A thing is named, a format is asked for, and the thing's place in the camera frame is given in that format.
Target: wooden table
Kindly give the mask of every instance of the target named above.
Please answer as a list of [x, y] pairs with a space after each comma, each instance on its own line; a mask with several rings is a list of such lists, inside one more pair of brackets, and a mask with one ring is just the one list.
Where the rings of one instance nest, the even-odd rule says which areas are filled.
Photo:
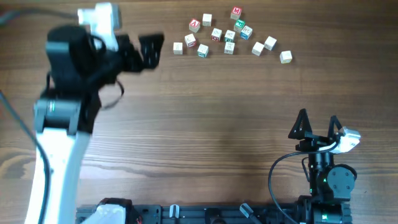
[[[94, 0], [1, 0], [3, 9], [46, 7], [76, 12]], [[361, 144], [335, 157], [358, 171], [351, 196], [354, 223], [398, 219], [398, 3], [395, 1], [121, 1], [123, 31], [163, 31], [159, 67], [140, 76], [123, 73], [126, 87], [115, 109], [101, 112], [81, 168], [77, 204], [104, 197], [134, 203], [270, 202], [267, 174], [294, 152], [287, 139], [299, 109], [315, 134], [326, 135], [330, 116], [359, 130]], [[211, 40], [214, 27], [233, 29], [233, 6], [254, 33], [236, 38], [234, 55]], [[213, 15], [195, 34], [208, 45], [174, 55], [173, 42], [191, 32], [191, 18]], [[32, 105], [45, 85], [47, 32], [63, 19], [27, 16], [0, 29], [0, 89], [32, 124]], [[269, 36], [277, 46], [260, 57], [253, 45]], [[282, 65], [279, 54], [291, 50]], [[101, 92], [103, 102], [119, 94]], [[2, 108], [0, 223], [22, 223], [34, 174], [34, 146]], [[281, 202], [309, 194], [301, 157], [281, 162], [274, 191]]]

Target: cube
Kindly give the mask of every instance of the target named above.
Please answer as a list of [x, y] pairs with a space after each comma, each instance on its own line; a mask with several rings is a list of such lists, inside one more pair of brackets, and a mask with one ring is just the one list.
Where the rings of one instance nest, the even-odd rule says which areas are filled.
[[215, 40], [215, 41], [217, 41], [217, 42], [219, 42], [222, 33], [223, 33], [222, 30], [217, 29], [217, 28], [214, 28], [214, 29], [213, 29], [213, 32], [211, 33], [211, 39], [212, 39], [212, 40]]
[[280, 53], [280, 62], [281, 63], [290, 63], [293, 59], [292, 53], [289, 50], [286, 50], [282, 53]]
[[227, 30], [224, 36], [224, 41], [225, 42], [234, 42], [234, 38], [235, 38], [235, 32], [231, 31], [231, 30]]
[[192, 19], [189, 23], [189, 30], [192, 32], [198, 32], [200, 28], [200, 22], [196, 19]]
[[182, 43], [174, 42], [173, 52], [174, 52], [174, 54], [182, 54]]
[[185, 36], [185, 43], [188, 47], [193, 47], [197, 44], [197, 40], [195, 40], [193, 34], [188, 34]]
[[244, 26], [242, 29], [242, 32], [241, 32], [241, 37], [245, 40], [248, 40], [252, 33], [253, 33], [252, 28], [250, 28], [248, 26]]
[[276, 39], [269, 36], [266, 40], [266, 42], [264, 43], [264, 47], [268, 50], [272, 50], [272, 48], [274, 48], [276, 44]]
[[224, 53], [226, 54], [234, 54], [235, 43], [227, 42], [225, 43]]
[[203, 57], [203, 58], [207, 57], [208, 52], [209, 52], [208, 46], [203, 45], [203, 44], [199, 45], [199, 48], [198, 48], [198, 56], [199, 57]]
[[260, 56], [263, 49], [264, 49], [264, 44], [262, 44], [260, 42], [256, 42], [256, 44], [254, 44], [254, 47], [251, 50], [251, 52], [257, 56]]
[[202, 23], [204, 26], [211, 26], [211, 14], [203, 14]]
[[238, 19], [235, 22], [234, 30], [240, 34], [242, 29], [243, 29], [243, 27], [244, 27], [244, 21]]
[[241, 17], [242, 9], [240, 7], [233, 7], [231, 11], [231, 19], [238, 20]]

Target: green cube face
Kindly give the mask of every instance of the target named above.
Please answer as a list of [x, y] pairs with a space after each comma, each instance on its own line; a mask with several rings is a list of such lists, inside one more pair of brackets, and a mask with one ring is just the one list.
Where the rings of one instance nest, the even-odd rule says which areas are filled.
[[243, 28], [244, 27], [244, 21], [238, 19], [235, 23], [235, 26], [238, 28]]

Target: wooden tabletop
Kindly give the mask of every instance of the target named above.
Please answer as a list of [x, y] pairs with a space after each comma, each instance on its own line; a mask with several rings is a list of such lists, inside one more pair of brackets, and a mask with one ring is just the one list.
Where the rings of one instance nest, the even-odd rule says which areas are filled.
[[[2, 10], [45, 7], [76, 12], [94, 0], [1, 0]], [[160, 65], [141, 75], [122, 73], [126, 94], [102, 111], [80, 172], [77, 205], [105, 197], [134, 203], [269, 203], [267, 175], [280, 156], [294, 152], [287, 139], [300, 109], [314, 134], [326, 135], [330, 116], [357, 129], [361, 143], [336, 164], [358, 171], [351, 194], [354, 223], [398, 220], [398, 2], [394, 1], [121, 1], [123, 32], [138, 46], [139, 34], [162, 31]], [[232, 30], [233, 6], [253, 28], [236, 37], [234, 55], [211, 40], [213, 28]], [[213, 15], [197, 47], [174, 55], [191, 18]], [[45, 85], [47, 32], [66, 21], [26, 16], [0, 29], [0, 89], [31, 126], [32, 106]], [[251, 53], [256, 42], [277, 39], [273, 51]], [[282, 65], [281, 51], [293, 61]], [[103, 103], [117, 88], [101, 91]], [[22, 223], [34, 174], [33, 144], [1, 110], [0, 223]], [[300, 160], [274, 171], [281, 202], [309, 194]]]

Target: white cube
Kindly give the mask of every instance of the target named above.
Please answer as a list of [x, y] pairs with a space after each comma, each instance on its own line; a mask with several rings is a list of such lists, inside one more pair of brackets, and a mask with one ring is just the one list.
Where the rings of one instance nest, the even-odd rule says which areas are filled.
[[242, 8], [240, 7], [233, 7], [231, 11], [231, 19], [238, 20], [241, 17]]
[[225, 42], [234, 42], [234, 38], [235, 38], [235, 32], [233, 32], [231, 30], [227, 30], [224, 35], [224, 41]]
[[224, 53], [226, 54], [234, 54], [235, 43], [227, 42], [225, 43]]
[[276, 39], [269, 36], [266, 40], [266, 42], [264, 43], [264, 47], [268, 50], [272, 50], [272, 48], [274, 48], [276, 44]]
[[253, 33], [252, 28], [250, 28], [248, 26], [244, 26], [241, 31], [241, 37], [245, 40], [248, 40], [252, 33]]
[[251, 50], [251, 52], [257, 56], [260, 56], [263, 49], [264, 49], [264, 44], [262, 44], [260, 42], [256, 42], [256, 44], [254, 44], [253, 50]]
[[185, 43], [188, 47], [193, 47], [197, 44], [197, 40], [195, 40], [193, 34], [188, 34], [185, 36]]
[[201, 44], [198, 48], [198, 56], [199, 57], [207, 57], [207, 53], [209, 52], [209, 47]]
[[292, 53], [289, 50], [286, 50], [286, 51], [280, 53], [279, 57], [280, 57], [280, 62], [281, 63], [289, 63], [293, 59]]
[[212, 40], [215, 40], [215, 41], [217, 41], [217, 42], [219, 42], [222, 33], [223, 33], [222, 30], [217, 29], [217, 28], [214, 28], [214, 29], [213, 29], [213, 32], [211, 33], [211, 39], [212, 39]]
[[196, 19], [192, 19], [189, 23], [189, 30], [192, 32], [198, 32], [200, 29], [200, 22]]
[[202, 23], [204, 26], [211, 26], [211, 14], [203, 14]]
[[174, 42], [173, 52], [174, 52], [174, 54], [182, 54], [182, 43], [181, 42]]

